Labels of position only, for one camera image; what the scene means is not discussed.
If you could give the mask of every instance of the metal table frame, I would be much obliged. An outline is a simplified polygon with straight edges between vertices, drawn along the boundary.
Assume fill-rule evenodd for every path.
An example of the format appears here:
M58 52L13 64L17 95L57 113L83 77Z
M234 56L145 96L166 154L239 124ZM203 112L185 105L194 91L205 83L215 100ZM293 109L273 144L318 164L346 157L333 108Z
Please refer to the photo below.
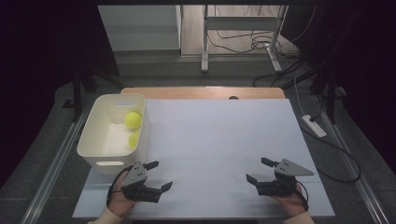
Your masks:
M239 31L272 31L271 43L266 46L268 56L274 70L282 72L279 60L276 57L275 46L277 37L285 19L287 6L280 6L277 17L209 17L208 5L204 6L204 42L202 45L202 65L201 71L206 73L209 70L209 44L207 42L207 31L209 30L239 30Z

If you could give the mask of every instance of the table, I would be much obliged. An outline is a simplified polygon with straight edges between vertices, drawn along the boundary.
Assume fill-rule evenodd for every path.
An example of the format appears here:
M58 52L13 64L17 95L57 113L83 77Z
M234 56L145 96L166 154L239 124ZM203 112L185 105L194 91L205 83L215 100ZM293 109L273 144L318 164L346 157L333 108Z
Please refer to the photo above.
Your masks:
M147 186L158 188L174 181L159 203L139 203L129 219L285 217L275 201L260 197L245 179L245 174L260 181L275 178L271 168L261 164L265 155L277 161L288 158L314 171L313 176L298 177L309 191L310 213L334 215L281 89L131 88L121 93L147 97L148 161L160 162L148 172ZM228 100L231 96L241 100ZM113 178L91 169L73 217L99 217Z

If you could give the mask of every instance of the power strip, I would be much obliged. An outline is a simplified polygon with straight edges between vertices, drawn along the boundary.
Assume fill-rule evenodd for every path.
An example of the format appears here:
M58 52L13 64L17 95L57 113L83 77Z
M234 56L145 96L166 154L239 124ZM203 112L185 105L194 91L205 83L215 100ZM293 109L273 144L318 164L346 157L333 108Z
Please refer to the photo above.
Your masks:
M314 132L317 137L324 137L327 134L323 131L323 129L320 128L320 126L317 124L316 121L311 121L309 119L311 119L311 116L309 115L305 115L302 116L303 121L305 122L305 124L311 129L312 132Z

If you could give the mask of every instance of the white container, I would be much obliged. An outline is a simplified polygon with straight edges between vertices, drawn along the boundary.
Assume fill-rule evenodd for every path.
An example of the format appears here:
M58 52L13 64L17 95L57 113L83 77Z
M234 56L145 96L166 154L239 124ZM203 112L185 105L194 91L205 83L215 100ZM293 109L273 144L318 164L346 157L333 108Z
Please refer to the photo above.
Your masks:
M142 116L139 128L131 130L124 123L129 112ZM78 142L78 155L100 174L117 174L135 161L146 161L149 146L149 113L145 97L140 94L109 94L100 96L93 104ZM136 149L128 139L139 132Z

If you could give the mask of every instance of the person's hand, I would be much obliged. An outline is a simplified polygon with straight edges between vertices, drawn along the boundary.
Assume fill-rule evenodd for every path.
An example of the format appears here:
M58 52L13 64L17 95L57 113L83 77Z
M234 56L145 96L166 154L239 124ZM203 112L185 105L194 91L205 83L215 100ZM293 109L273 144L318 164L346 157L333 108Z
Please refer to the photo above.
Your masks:
M297 184L297 190L301 193L301 186ZM291 217L296 217L305 212L303 202L294 192L288 196L271 196L285 209Z
M137 203L135 201L125 198L125 195L121 190L122 181L127 175L128 171L125 171L116 181L110 204L107 206L108 210L110 210L114 215L118 217L124 217L125 215L127 215L129 210Z

